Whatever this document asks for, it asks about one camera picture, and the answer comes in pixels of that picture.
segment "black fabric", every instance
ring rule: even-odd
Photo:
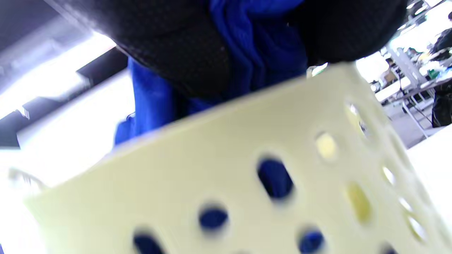
[[[309,65],[354,61],[380,50],[402,25],[407,0],[306,0],[290,17]]]
[[[140,64],[191,97],[229,84],[226,46],[202,1],[49,0],[63,14],[112,38]]]
[[[432,123],[433,128],[452,123],[452,80],[435,87]]]
[[[435,43],[435,46],[432,49],[432,53],[436,53],[442,49],[452,47],[452,28],[444,30],[438,40]]]

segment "plastic basket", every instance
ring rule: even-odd
[[[287,193],[265,163],[284,165]],[[178,121],[26,205],[51,253],[132,254],[143,231],[167,254],[452,252],[354,65]],[[212,211],[227,218],[203,228]]]

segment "white table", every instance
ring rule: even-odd
[[[408,150],[408,156],[434,206],[452,229],[452,125]]]

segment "person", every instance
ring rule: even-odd
[[[452,22],[452,12],[449,13],[449,21]],[[444,30],[433,46],[431,53],[437,53],[442,49],[452,47],[452,28]]]
[[[422,52],[418,52],[416,49],[410,47],[408,48],[408,56],[411,58],[411,61],[414,64],[417,64],[419,57],[423,54]]]
[[[432,53],[452,47],[452,28],[443,31],[435,43]],[[445,60],[450,57],[449,52],[444,52],[436,60]],[[452,123],[452,81],[435,87],[435,97],[432,108],[432,127],[444,127]]]
[[[382,84],[381,89],[385,89],[387,86],[399,80],[399,75],[401,75],[400,68],[396,65],[392,58],[387,58],[386,62],[388,63],[388,69],[380,76],[380,81]]]

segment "table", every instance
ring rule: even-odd
[[[406,113],[410,116],[410,118],[414,121],[414,123],[416,124],[416,126],[419,128],[419,130],[421,130],[422,134],[424,135],[424,137],[428,138],[430,136],[432,136],[433,134],[437,133],[439,130],[443,129],[443,127],[439,127],[439,128],[431,128],[431,129],[425,129],[419,122],[419,120],[411,113],[410,108],[408,107],[406,100],[412,98],[413,96],[422,93],[424,91],[431,91],[431,93],[433,93],[433,89],[437,86],[443,85],[449,81],[452,80],[452,72],[448,72],[446,74],[446,76],[442,77],[441,80],[432,80],[429,81],[425,84],[422,84],[419,88],[414,89],[413,91],[409,92],[407,95],[404,95],[401,98],[398,98],[396,100],[394,100],[393,102],[396,101],[401,101],[402,102],[402,107],[403,109],[406,111]]]

